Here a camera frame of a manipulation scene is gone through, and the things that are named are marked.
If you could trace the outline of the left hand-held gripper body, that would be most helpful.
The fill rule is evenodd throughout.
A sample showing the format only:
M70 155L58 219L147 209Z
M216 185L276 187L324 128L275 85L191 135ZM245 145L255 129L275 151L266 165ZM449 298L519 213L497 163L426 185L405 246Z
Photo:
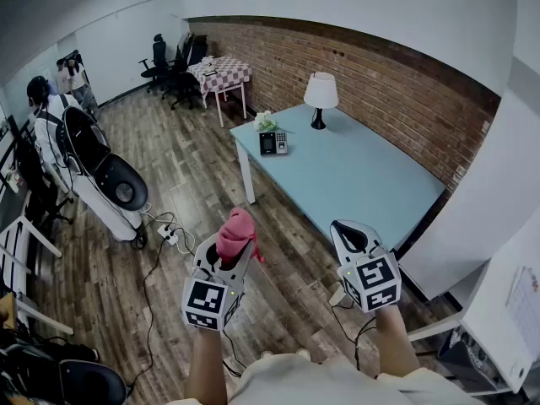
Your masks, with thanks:
M187 325L223 331L240 307L244 282L226 282L206 269L196 268L184 284L181 314Z

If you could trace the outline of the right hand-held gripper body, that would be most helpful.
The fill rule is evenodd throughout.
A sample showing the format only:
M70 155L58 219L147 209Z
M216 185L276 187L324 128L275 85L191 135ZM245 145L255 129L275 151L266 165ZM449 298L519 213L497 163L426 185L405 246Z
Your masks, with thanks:
M402 279L393 252L345 262L337 274L345 293L364 313L396 305L401 298Z

